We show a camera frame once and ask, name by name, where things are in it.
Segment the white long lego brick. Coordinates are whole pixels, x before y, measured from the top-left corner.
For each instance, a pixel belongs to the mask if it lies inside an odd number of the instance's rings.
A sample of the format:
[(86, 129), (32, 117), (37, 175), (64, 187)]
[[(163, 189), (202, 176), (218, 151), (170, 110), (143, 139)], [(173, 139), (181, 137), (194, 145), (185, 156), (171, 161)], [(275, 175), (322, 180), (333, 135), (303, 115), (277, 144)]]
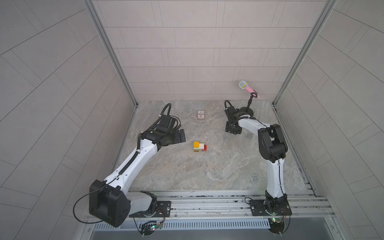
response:
[(200, 148), (199, 149), (194, 149), (194, 150), (202, 150), (204, 148), (204, 143), (200, 143)]

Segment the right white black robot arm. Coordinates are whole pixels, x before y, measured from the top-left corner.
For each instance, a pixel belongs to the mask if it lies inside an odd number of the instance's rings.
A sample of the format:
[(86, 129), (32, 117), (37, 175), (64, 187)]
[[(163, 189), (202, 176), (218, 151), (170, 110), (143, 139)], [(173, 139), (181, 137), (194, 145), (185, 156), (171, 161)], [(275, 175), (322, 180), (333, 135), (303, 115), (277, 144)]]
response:
[(258, 136), (260, 155), (267, 161), (267, 189), (265, 200), (245, 198), (246, 204), (251, 208), (253, 216), (291, 216), (288, 196), (284, 187), (284, 162), (288, 145), (282, 128), (278, 124), (266, 124), (252, 116), (249, 108), (236, 109), (230, 101), (225, 101), (225, 114), (228, 118), (226, 132), (234, 135), (242, 130)]

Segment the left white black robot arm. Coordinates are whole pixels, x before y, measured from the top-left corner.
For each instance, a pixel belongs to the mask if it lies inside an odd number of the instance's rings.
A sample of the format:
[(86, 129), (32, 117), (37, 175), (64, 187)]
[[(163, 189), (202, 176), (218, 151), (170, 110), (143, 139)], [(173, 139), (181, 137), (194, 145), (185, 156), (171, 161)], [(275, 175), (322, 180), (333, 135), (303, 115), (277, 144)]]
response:
[(95, 180), (89, 193), (89, 213), (113, 227), (119, 227), (128, 216), (140, 213), (153, 216), (158, 209), (157, 196), (148, 191), (129, 189), (145, 164), (161, 149), (184, 143), (185, 132), (180, 119), (170, 114), (170, 103), (159, 118), (137, 138), (137, 147), (124, 162), (103, 181)]

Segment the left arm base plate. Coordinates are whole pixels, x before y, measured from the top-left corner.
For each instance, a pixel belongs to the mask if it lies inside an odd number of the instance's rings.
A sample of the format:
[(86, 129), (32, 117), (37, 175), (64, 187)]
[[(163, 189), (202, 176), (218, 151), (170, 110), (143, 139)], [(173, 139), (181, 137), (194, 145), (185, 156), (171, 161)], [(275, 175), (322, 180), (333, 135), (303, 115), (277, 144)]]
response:
[(137, 212), (129, 215), (130, 218), (168, 218), (171, 211), (171, 201), (157, 201), (156, 205), (150, 207), (148, 211)]

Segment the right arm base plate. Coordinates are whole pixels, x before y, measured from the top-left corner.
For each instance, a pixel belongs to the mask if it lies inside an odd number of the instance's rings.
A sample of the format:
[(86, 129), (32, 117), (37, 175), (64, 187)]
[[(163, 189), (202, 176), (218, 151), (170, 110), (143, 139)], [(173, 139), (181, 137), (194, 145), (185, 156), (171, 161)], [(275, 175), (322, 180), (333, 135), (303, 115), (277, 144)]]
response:
[(277, 200), (249, 200), (252, 216), (291, 216), (292, 210), (286, 199)]

